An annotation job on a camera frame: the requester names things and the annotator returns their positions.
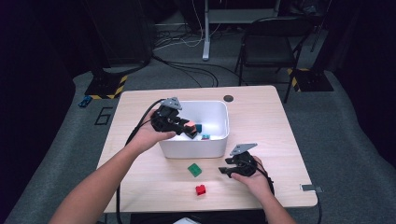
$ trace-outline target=red object on floor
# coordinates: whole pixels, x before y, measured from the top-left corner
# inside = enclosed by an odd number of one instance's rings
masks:
[[[195,190],[197,191],[197,195],[206,193],[205,185],[197,186],[195,187]]]

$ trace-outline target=gray carpet floor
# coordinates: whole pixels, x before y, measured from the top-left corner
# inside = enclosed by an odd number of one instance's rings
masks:
[[[311,36],[299,63],[312,66],[325,32],[314,52],[309,52]],[[229,71],[208,66],[216,64],[233,70],[241,35],[217,35],[213,38],[209,62],[202,62],[203,41],[196,47],[176,44],[154,50],[166,61],[204,63],[197,65],[216,75],[219,86],[236,86],[237,77]],[[125,68],[112,68],[120,71]],[[287,80],[286,71],[278,76],[274,70],[247,71],[247,79]],[[301,150],[307,171],[319,194],[323,210],[322,223],[396,223],[396,170],[381,158],[361,130],[346,92],[331,72],[325,73],[334,91],[291,91],[284,105],[291,128]],[[152,60],[144,69],[128,76],[125,91],[211,87],[206,75],[185,73]],[[78,103],[84,96],[92,74],[74,79],[76,94],[49,152],[9,215],[6,223],[47,223],[66,194],[96,169],[118,99],[93,100],[88,107]],[[283,99],[286,85],[276,85]],[[94,125],[103,107],[110,115],[107,125]],[[316,223],[318,207],[288,209],[299,223]],[[124,223],[129,216],[122,215]],[[114,214],[107,223],[117,223]]]

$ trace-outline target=human hand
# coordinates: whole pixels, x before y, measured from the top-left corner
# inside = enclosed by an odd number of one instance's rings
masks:
[[[267,174],[267,172],[262,168],[262,161],[256,156],[253,156],[253,158],[257,163],[259,163],[258,168]],[[245,184],[250,192],[258,199],[268,194],[273,195],[267,178],[259,171],[256,171],[252,176],[243,176],[237,173],[232,173],[231,177]]]
[[[137,147],[139,150],[139,154],[153,147],[159,141],[173,138],[176,135],[175,132],[161,133],[154,130],[150,122],[151,116],[154,112],[155,109],[152,109],[148,112],[146,117],[143,119],[143,125],[140,127],[139,131],[128,144]]]

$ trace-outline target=human arm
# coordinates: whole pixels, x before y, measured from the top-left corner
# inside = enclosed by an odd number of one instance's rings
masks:
[[[144,122],[149,120],[152,113],[148,113]],[[96,223],[134,160],[157,142],[175,135],[174,132],[155,132],[149,122],[145,123],[127,146],[67,195],[49,223]]]
[[[253,157],[257,163],[259,163],[258,168],[264,171],[262,165],[260,165],[262,161],[255,156]],[[245,184],[250,192],[259,200],[269,224],[296,223],[271,192],[268,181],[262,173],[256,171],[252,176],[242,176],[237,173],[232,173],[231,177]]]

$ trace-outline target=table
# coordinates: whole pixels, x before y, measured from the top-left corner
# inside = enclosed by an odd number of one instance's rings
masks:
[[[126,91],[121,95],[108,132],[98,167],[123,148],[148,107],[161,98],[176,96],[179,101],[223,101],[230,120],[230,135],[225,155],[215,159],[166,159],[159,144],[140,155],[121,182],[121,212],[184,212],[261,208],[245,185],[222,175],[225,163],[237,144],[257,143],[250,154],[262,159],[274,180],[276,197],[285,207],[310,207],[317,204],[315,192],[300,190],[311,184],[300,150],[294,139],[283,105],[275,87],[247,86],[156,91]],[[188,167],[196,163],[202,173],[194,177]],[[205,185],[206,193],[197,196],[195,187]],[[116,211],[114,196],[105,213]]]
[[[209,60],[210,30],[209,23],[252,23],[253,21],[277,16],[280,0],[276,0],[274,8],[261,9],[210,9],[208,0],[205,0],[205,43],[202,59]]]

